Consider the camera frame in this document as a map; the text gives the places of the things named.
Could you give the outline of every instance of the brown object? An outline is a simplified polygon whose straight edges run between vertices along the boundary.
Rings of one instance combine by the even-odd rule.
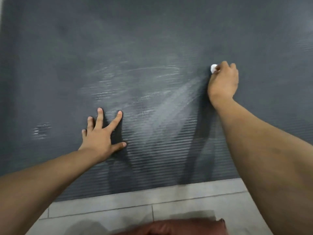
[[[155,221],[116,235],[228,235],[225,221],[207,218]]]

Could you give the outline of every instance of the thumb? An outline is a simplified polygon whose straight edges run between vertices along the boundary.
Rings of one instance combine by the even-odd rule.
[[[126,147],[126,142],[120,142],[117,144],[114,144],[111,146],[112,153],[115,153],[116,151],[122,150],[124,147]]]

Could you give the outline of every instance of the hand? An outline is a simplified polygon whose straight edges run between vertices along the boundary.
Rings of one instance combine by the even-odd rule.
[[[208,86],[208,96],[214,108],[225,99],[233,99],[238,88],[238,82],[236,64],[232,63],[229,67],[228,63],[223,61],[216,67]]]
[[[98,117],[94,127],[93,118],[88,117],[87,130],[82,130],[83,143],[78,150],[90,150],[99,157],[99,163],[106,160],[112,153],[126,147],[126,142],[111,144],[111,134],[122,119],[122,111],[117,113],[116,118],[105,128],[103,127],[103,110],[98,108]]]

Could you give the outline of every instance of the erased chalk residue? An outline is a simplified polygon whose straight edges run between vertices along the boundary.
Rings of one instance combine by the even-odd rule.
[[[50,129],[51,125],[49,123],[38,124],[33,128],[32,135],[35,139],[47,138]]]

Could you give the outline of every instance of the white chalk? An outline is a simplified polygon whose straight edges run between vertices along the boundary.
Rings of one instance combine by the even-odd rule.
[[[212,64],[212,66],[211,66],[211,73],[215,72],[216,66],[217,66],[217,64]]]

